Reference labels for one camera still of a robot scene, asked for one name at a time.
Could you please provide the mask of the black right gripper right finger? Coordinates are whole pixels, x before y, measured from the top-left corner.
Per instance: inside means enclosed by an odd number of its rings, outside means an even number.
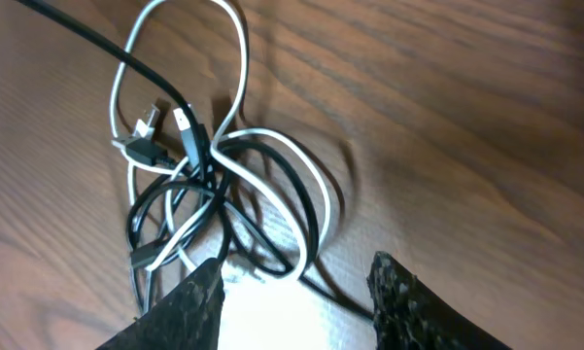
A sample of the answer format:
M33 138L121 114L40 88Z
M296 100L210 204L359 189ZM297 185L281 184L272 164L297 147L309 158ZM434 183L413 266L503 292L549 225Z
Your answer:
M379 350L508 349L386 252L375 253L367 285Z

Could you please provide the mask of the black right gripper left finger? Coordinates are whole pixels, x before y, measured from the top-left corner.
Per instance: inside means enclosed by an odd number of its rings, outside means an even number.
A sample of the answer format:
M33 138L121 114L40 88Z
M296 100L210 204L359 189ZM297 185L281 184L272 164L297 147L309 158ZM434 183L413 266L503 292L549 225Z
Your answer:
M217 350L224 301L221 263L201 264L102 350Z

